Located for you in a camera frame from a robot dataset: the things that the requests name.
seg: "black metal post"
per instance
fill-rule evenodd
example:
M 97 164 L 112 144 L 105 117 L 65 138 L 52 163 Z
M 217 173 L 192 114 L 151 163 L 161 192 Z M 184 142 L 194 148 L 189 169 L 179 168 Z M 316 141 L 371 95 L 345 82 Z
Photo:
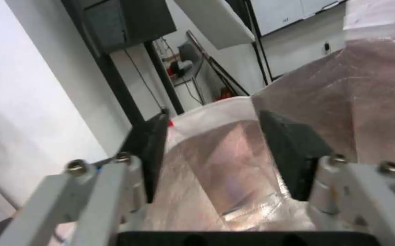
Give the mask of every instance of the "black metal post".
M 247 11 L 248 11 L 248 13 L 250 15 L 250 18 L 252 19 L 252 26 L 253 26 L 253 29 L 255 30 L 255 33 L 256 33 L 256 36 L 257 36 L 257 39 L 258 39 L 258 43 L 259 43 L 259 46 L 261 48 L 261 52 L 263 53 L 264 61 L 266 62 L 267 71 L 269 72 L 269 76 L 270 76 L 270 81 L 273 81 L 274 79 L 273 79 L 273 76 L 272 76 L 272 72 L 270 71 L 270 66 L 269 66 L 269 62 L 267 61 L 267 56 L 266 56 L 266 53 L 265 53 L 264 48 L 263 48 L 263 43 L 261 42 L 261 36 L 262 35 L 261 35 L 260 30 L 259 30 L 259 26 L 258 26 L 258 22 L 256 20 L 255 12 L 253 11 L 252 3 L 251 3 L 250 0 L 244 0 L 244 1 L 246 1 L 246 9 L 247 9 Z M 261 57 L 258 54 L 258 50 L 255 50 L 255 54 L 257 55 L 257 59 L 261 60 Z
M 266 73 L 264 72 L 263 62 L 261 61 L 261 58 L 259 56 L 258 45 L 256 45 L 256 42 L 252 43 L 252 47 L 253 50 L 255 51 L 255 56 L 258 61 L 259 68 L 261 70 L 261 74 L 263 75 L 264 85 L 269 85 L 269 82 L 267 81 Z
M 155 46 L 152 41 L 144 42 L 144 47 L 146 48 L 147 53 L 149 54 L 150 60 L 152 60 L 153 66 L 158 73 L 161 82 L 163 83 L 164 89 L 166 89 L 167 95 L 169 95 L 171 104 L 173 104 L 174 110 L 178 115 L 183 114 L 185 111 L 182 108 L 182 104 L 174 90 L 173 84 L 170 81 L 169 75 L 167 74 L 166 69 L 163 66 L 163 62 L 158 56 L 156 52 Z

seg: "white panel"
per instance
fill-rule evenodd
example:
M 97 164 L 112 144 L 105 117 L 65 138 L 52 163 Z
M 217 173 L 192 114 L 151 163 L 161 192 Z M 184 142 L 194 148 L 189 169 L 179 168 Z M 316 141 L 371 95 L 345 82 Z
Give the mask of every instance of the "white panel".
M 252 0 L 262 35 L 304 18 L 300 0 Z
M 106 157 L 5 1 L 0 0 L 0 191 L 21 206 L 66 162 Z
M 174 1 L 219 50 L 255 40 L 225 0 Z
M 302 6 L 304 7 L 305 17 L 311 16 L 332 3 L 338 3 L 337 0 L 302 0 Z

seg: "white wall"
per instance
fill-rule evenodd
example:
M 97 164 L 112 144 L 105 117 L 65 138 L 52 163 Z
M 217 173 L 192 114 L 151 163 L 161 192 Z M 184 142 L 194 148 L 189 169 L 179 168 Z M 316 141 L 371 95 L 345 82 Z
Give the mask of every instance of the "white wall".
M 330 43 L 331 51 L 342 49 L 345 9 L 344 3 L 261 38 L 272 75 L 290 72 L 324 57 L 325 42 Z
M 60 173 L 68 161 L 105 157 L 32 40 L 0 0 L 0 191 L 21 206 L 44 176 Z
M 6 0 L 108 155 L 131 128 L 60 0 Z

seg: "white cabinet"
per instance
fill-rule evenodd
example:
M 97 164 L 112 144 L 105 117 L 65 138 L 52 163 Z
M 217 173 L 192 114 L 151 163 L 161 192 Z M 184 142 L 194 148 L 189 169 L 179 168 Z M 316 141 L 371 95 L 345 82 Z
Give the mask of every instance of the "white cabinet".
M 251 0 L 262 35 L 304 18 L 300 0 Z
M 251 0 L 261 35 L 306 19 L 345 0 Z
M 311 16 L 333 3 L 338 3 L 336 0 L 302 0 L 305 17 Z

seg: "white fabric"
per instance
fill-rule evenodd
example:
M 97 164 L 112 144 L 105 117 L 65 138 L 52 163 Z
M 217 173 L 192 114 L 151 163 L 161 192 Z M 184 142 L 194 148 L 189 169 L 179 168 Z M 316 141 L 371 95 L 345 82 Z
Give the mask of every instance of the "white fabric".
M 220 126 L 241 120 L 256 120 L 250 97 L 229 98 L 194 109 L 173 118 L 169 128 L 165 152 L 184 140 Z
M 350 0 L 344 19 L 346 39 L 395 36 L 395 0 Z

